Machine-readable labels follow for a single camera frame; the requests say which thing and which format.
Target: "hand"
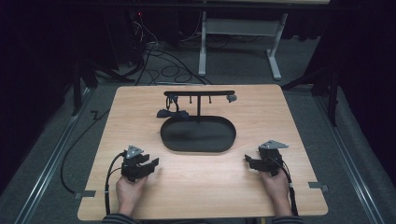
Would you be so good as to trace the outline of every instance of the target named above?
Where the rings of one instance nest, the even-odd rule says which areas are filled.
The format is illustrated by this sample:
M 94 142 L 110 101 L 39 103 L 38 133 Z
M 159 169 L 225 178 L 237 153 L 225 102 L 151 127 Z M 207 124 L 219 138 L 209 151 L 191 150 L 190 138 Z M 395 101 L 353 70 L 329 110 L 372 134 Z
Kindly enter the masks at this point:
M 118 213 L 127 217 L 132 216 L 148 178 L 148 176 L 145 176 L 134 183 L 130 182 L 125 176 L 120 177 L 116 185 L 117 197 L 119 198 Z
M 289 184 L 288 178 L 283 171 L 275 176 L 267 172 L 259 171 L 264 181 L 265 189 L 274 203 L 274 211 L 276 217 L 292 216 L 289 204 Z

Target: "black metal stand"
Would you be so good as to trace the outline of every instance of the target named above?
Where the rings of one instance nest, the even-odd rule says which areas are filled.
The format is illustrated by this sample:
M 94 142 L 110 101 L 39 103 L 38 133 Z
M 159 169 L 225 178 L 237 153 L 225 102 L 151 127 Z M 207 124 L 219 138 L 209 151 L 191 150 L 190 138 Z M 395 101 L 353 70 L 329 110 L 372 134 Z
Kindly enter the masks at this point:
M 77 61 L 73 68 L 73 88 L 74 88 L 74 111 L 72 116 L 75 116 L 81 109 L 81 79 L 88 88 L 96 88 L 98 81 L 93 71 L 87 69 L 83 63 Z

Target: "wooden table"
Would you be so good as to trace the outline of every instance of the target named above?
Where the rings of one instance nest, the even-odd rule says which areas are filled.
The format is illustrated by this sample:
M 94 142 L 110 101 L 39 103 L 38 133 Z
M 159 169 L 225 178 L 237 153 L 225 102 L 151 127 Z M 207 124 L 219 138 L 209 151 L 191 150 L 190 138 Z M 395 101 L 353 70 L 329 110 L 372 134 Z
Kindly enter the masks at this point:
M 233 146 L 220 154 L 175 153 L 166 148 L 160 136 L 165 119 L 156 118 L 165 108 L 164 91 L 235 91 L 237 100 L 232 103 L 224 96 L 212 96 L 210 104 L 203 97 L 201 110 L 202 115 L 222 116 L 233 123 Z M 189 101 L 179 97 L 180 109 L 196 115 L 196 101 Z M 120 87 L 85 188 L 96 194 L 82 199 L 78 218 L 100 220 L 106 215 L 106 173 L 113 158 L 129 145 L 144 149 L 150 160 L 160 158 L 134 211 L 137 219 L 273 216 L 261 178 L 244 160 L 245 154 L 258 159 L 258 145 L 270 139 L 289 145 L 279 151 L 290 169 L 299 214 L 326 214 L 321 190 L 308 186 L 317 179 L 277 85 Z M 121 161 L 114 167 L 120 167 Z M 110 178 L 112 212 L 118 209 L 119 178 L 120 172 Z

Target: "black cable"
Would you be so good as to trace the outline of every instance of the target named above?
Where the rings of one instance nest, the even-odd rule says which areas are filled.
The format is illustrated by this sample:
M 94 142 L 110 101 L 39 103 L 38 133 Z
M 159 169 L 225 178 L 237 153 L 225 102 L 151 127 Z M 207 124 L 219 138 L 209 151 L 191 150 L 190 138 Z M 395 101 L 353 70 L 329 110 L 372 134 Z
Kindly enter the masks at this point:
M 174 55 L 172 55 L 172 54 L 170 54 L 170 53 L 167 53 L 167 52 L 165 52 L 165 51 L 162 51 L 162 50 L 157 50 L 157 49 L 156 49 L 156 50 L 153 50 L 153 52 L 160 52 L 160 53 L 162 53 L 162 54 L 166 54 L 166 55 L 168 55 L 168 56 L 170 56 L 170 57 L 176 59 L 179 63 L 181 63 L 181 64 L 183 65 L 183 67 L 181 67 L 181 68 L 185 69 L 190 75 L 192 75 L 193 77 L 197 78 L 197 79 L 198 79 L 199 81 L 201 81 L 204 85 L 206 85 L 205 81 L 206 81 L 207 83 L 209 83 L 210 85 L 212 85 L 212 82 L 209 81 L 207 78 L 205 78 L 205 77 L 199 77 L 199 76 L 195 75 L 195 74 L 187 67 L 187 65 L 184 64 L 184 63 L 183 63 L 179 58 L 177 58 L 176 56 L 174 56 Z
M 108 192 L 108 180 L 110 179 L 111 174 L 111 169 L 113 169 L 114 162 L 120 157 L 120 156 L 125 156 L 125 152 L 121 152 L 119 155 L 117 155 L 114 160 L 111 162 L 110 167 L 108 167 L 107 171 L 107 177 L 106 177 L 106 183 L 105 183 L 105 206 L 106 206 L 106 214 L 110 214 L 110 200 L 109 200 L 109 192 Z
M 62 164 L 61 164 L 61 182 L 62 185 L 64 186 L 64 188 L 69 191 L 70 193 L 72 193 L 73 195 L 76 194 L 76 192 L 72 189 L 70 189 L 69 187 L 67 187 L 65 181 L 64 181 L 64 164 L 66 161 L 67 156 L 69 155 L 70 151 L 72 150 L 72 148 L 76 145 L 76 143 L 82 138 L 82 136 L 100 119 L 102 119 L 102 117 L 104 117 L 108 112 L 110 111 L 110 109 L 108 109 L 105 113 L 103 113 L 100 117 L 98 117 L 79 137 L 78 139 L 73 143 L 73 145 L 67 149 L 66 153 L 64 154 L 64 158 L 62 159 Z
M 134 84 L 135 86 L 137 86 L 139 84 L 140 78 L 143 76 L 143 72 L 146 70 L 146 66 L 148 65 L 148 62 L 149 62 L 149 56 L 150 56 L 150 53 L 151 53 L 152 49 L 154 48 L 154 46 L 155 45 L 151 46 L 151 49 L 149 49 L 149 51 L 148 51 L 148 55 L 146 57 L 146 62 L 142 68 L 142 71 L 140 72 L 139 78 L 137 79 L 136 83 Z

